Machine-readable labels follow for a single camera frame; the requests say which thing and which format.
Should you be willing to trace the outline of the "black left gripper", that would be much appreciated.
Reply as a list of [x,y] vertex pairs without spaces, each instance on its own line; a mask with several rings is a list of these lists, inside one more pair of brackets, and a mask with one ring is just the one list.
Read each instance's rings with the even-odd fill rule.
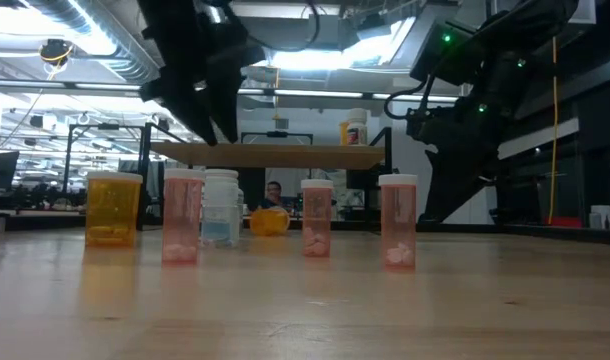
[[137,0],[146,23],[142,36],[156,44],[164,62],[159,77],[143,84],[139,94],[143,100],[163,99],[170,112],[209,146],[218,141],[195,86],[204,85],[213,122],[228,142],[235,143],[241,69],[265,58],[229,2],[206,0],[228,16],[216,23],[195,0]]

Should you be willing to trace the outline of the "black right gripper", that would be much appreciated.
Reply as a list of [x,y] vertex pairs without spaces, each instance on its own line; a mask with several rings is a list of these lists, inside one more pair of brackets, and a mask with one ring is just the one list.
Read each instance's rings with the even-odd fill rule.
[[525,93],[525,74],[480,76],[441,120],[438,153],[426,150],[431,183],[421,223],[442,223],[486,184],[480,176],[498,167],[498,148]]

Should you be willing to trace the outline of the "pink pill bottle white cap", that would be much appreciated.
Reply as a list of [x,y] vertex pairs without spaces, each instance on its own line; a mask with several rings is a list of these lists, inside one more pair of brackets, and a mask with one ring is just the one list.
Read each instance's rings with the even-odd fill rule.
[[306,257],[329,257],[333,182],[306,179],[301,181],[301,189],[303,190],[302,254]]
[[380,175],[381,255],[388,268],[414,269],[417,176]]
[[165,170],[163,263],[195,264],[198,260],[204,180],[205,174],[200,170]]

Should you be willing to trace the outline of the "small white bottle red label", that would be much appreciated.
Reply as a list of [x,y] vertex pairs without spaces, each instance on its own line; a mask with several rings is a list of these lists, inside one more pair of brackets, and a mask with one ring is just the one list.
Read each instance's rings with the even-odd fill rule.
[[367,120],[367,111],[365,109],[354,108],[349,111],[346,120],[346,137],[348,145],[367,144]]

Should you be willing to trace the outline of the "large orange pill bottle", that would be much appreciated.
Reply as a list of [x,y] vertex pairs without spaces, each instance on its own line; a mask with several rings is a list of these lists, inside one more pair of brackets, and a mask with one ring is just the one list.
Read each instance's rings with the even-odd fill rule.
[[87,247],[135,245],[143,177],[124,172],[87,174],[85,244]]

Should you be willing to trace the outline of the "wooden shelf with black legs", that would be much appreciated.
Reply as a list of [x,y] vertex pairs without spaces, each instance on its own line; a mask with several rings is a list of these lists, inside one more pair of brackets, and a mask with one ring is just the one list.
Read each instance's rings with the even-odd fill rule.
[[383,128],[367,146],[342,145],[270,145],[223,143],[209,146],[175,142],[154,142],[151,132],[158,126],[148,123],[141,128],[139,173],[148,173],[151,153],[185,164],[217,168],[301,168],[344,169],[376,174],[393,171],[392,129]]

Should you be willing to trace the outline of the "person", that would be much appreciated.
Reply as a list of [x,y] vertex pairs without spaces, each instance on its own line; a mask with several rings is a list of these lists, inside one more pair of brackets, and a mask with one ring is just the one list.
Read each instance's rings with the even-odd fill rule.
[[282,197],[282,186],[277,181],[270,181],[266,184],[265,197],[260,201],[261,209],[287,208],[289,203]]

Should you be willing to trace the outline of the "long ceiling light bar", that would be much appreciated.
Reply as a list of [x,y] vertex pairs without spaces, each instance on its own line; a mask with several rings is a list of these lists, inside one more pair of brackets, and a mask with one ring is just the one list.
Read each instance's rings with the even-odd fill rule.
[[[41,81],[41,80],[14,80],[0,79],[0,91],[30,93],[39,92],[54,94],[97,94],[98,96],[115,97],[139,97],[138,85],[115,84],[115,83],[84,83],[71,81]],[[307,98],[336,98],[384,101],[389,95],[373,92],[348,92],[348,91],[317,91],[296,89],[274,89],[274,88],[241,88],[239,96],[278,96],[278,97],[307,97]]]

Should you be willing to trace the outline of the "black metal rack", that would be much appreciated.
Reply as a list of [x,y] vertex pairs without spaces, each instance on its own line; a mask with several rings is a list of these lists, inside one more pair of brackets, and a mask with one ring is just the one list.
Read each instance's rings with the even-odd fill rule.
[[65,151],[65,165],[64,165],[64,175],[63,175],[63,184],[62,184],[62,193],[66,194],[69,188],[69,178],[70,178],[70,165],[72,158],[72,147],[73,144],[83,135],[85,135],[89,130],[105,130],[105,131],[119,131],[119,130],[139,130],[140,135],[144,136],[146,127],[145,126],[137,126],[137,125],[120,125],[120,124],[112,124],[112,123],[100,123],[100,124],[71,124],[68,128],[68,136],[66,141],[66,151]]

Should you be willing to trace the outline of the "silver air duct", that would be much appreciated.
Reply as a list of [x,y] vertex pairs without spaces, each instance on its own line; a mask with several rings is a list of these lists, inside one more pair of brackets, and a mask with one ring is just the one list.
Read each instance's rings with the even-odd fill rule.
[[49,20],[63,25],[85,53],[129,83],[158,76],[158,66],[100,0],[23,0]]

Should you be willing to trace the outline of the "black aluminium table frame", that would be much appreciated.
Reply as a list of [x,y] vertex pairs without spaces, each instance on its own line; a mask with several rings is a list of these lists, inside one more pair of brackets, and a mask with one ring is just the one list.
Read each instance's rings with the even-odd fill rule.
[[[9,215],[0,213],[6,231],[53,230],[84,227],[84,215],[56,215],[41,212],[39,215]],[[416,226],[417,233],[507,234],[547,239],[598,243],[610,245],[610,231],[526,225],[427,224]]]

